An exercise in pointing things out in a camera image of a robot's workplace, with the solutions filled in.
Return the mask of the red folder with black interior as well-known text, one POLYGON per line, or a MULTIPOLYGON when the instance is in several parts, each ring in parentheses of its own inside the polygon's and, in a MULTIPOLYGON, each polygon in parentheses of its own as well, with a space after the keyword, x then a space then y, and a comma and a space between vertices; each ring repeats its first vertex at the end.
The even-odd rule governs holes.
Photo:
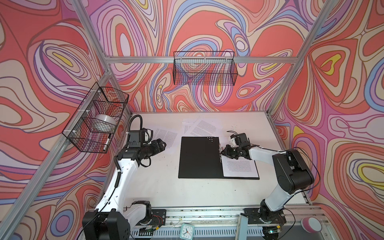
POLYGON ((244 179, 224 178, 222 157, 218 137, 182 137, 178 178, 244 179))

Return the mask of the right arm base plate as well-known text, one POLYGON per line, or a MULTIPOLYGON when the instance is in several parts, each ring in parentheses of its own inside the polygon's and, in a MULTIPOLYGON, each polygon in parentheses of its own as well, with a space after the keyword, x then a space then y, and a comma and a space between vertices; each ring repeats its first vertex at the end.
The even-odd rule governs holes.
POLYGON ((244 215, 248 218, 248 224, 284 225, 287 223, 283 210, 271 212, 268 208, 244 208, 244 215))

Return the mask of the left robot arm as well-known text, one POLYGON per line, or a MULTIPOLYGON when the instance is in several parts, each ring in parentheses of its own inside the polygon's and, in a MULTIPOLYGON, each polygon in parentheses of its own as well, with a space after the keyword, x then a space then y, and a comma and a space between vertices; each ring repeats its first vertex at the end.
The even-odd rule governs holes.
POLYGON ((149 201, 135 201, 124 209, 129 193, 130 181, 137 172, 142 160, 163 152, 167 144, 161 139, 153 140, 139 148, 125 148, 114 157, 116 169, 101 201, 93 211, 85 213, 82 226, 86 240, 128 240, 136 225, 150 225, 151 230, 163 224, 163 220, 153 215, 149 201))

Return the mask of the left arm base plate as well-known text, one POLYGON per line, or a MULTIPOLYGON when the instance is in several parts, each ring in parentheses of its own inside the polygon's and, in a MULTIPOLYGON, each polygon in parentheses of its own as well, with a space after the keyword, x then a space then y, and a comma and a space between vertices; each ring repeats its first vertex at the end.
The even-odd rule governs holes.
POLYGON ((167 210, 166 209, 153 209, 150 201, 135 201, 131 207, 136 205, 144 205, 146 207, 145 217, 140 220, 137 226, 153 226, 161 227, 166 223, 167 210))

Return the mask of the printed paper sheet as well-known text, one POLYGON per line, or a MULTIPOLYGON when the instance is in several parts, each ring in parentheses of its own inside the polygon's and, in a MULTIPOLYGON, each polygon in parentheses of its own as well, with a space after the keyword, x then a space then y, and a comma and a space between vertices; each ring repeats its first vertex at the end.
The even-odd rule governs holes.
POLYGON ((230 159, 222 157, 224 178, 259 179, 256 162, 247 159, 230 159))
POLYGON ((167 144, 167 149, 172 149, 176 145, 178 133, 174 130, 156 128, 154 130, 154 139, 161 139, 167 144))
POLYGON ((192 120, 183 120, 182 133, 185 135, 194 123, 195 121, 192 121, 192 120))
POLYGON ((186 132, 189 137, 219 137, 223 134, 222 127, 202 119, 196 120, 186 132))

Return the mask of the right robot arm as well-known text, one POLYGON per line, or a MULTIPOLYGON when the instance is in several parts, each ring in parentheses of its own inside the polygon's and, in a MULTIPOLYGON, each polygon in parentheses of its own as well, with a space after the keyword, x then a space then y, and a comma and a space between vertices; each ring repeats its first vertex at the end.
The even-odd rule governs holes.
POLYGON ((249 161, 264 162, 275 168, 278 184, 272 193, 262 200, 260 216, 276 215, 294 195, 303 192, 315 183, 315 177, 310 168, 300 152, 295 149, 277 151, 258 145, 243 148, 226 145, 221 151, 221 155, 228 159, 244 158, 249 161))

